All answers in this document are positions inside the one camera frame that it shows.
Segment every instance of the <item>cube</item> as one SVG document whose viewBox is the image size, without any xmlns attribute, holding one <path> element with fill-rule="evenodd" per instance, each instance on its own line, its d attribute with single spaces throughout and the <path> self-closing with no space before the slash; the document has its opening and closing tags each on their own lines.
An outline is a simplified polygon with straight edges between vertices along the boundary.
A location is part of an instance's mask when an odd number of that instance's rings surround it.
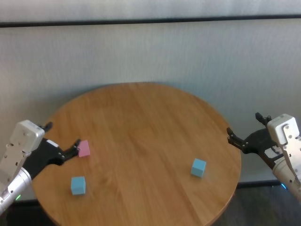
<svg viewBox="0 0 301 226">
<path fill-rule="evenodd" d="M 71 179 L 71 192 L 72 192 L 72 195 L 86 193 L 85 177 L 73 177 Z"/>
<path fill-rule="evenodd" d="M 200 159 L 195 159 L 192 168 L 191 174 L 197 177 L 202 177 L 206 168 L 206 162 Z"/>
<path fill-rule="evenodd" d="M 90 155 L 89 144 L 87 140 L 83 140 L 79 144 L 79 157 Z"/>
</svg>

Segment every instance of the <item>light blue block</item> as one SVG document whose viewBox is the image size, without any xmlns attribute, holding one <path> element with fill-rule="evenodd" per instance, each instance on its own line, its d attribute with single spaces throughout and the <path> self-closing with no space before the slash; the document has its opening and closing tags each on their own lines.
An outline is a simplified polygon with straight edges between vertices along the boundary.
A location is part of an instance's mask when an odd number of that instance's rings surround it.
<svg viewBox="0 0 301 226">
<path fill-rule="evenodd" d="M 85 194 L 86 193 L 85 177 L 72 178 L 71 179 L 71 191 L 72 191 L 72 195 Z"/>
<path fill-rule="evenodd" d="M 206 162 L 200 159 L 195 159 L 192 168 L 191 174 L 197 177 L 202 177 L 206 168 Z"/>
</svg>

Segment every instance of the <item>white wall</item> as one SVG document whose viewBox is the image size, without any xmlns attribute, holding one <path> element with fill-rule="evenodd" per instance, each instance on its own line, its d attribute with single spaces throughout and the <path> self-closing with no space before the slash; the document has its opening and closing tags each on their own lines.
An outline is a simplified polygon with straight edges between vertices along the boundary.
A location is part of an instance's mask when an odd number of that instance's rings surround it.
<svg viewBox="0 0 301 226">
<path fill-rule="evenodd" d="M 10 0 L 0 1 L 1 22 L 292 15 L 299 0 Z"/>
<path fill-rule="evenodd" d="M 0 29 L 0 153 L 16 122 L 44 122 L 77 95 L 119 82 L 162 82 L 195 94 L 241 137 L 261 128 L 256 111 L 300 119 L 300 22 Z M 271 178 L 257 156 L 243 156 L 241 181 Z"/>
</svg>

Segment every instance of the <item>wood grain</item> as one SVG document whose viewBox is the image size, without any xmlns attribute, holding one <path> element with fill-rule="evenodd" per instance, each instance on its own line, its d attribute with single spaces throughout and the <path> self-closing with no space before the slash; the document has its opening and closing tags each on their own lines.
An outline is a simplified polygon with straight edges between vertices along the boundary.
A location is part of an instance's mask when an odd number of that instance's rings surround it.
<svg viewBox="0 0 301 226">
<path fill-rule="evenodd" d="M 49 119 L 49 139 L 77 138 L 91 155 L 48 166 L 33 181 L 46 213 L 63 226 L 203 226 L 221 215 L 240 174 L 226 121 L 206 102 L 172 87 L 127 83 L 86 93 Z M 190 174 L 195 158 L 203 178 Z M 71 177 L 85 176 L 84 196 Z"/>
</svg>

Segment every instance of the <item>pink block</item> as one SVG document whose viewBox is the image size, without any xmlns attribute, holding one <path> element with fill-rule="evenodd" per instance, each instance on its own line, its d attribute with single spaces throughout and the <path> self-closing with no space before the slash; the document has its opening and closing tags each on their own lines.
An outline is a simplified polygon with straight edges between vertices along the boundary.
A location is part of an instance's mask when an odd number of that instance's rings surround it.
<svg viewBox="0 0 301 226">
<path fill-rule="evenodd" d="M 83 140 L 79 144 L 79 157 L 90 155 L 89 144 L 87 140 Z"/>
</svg>

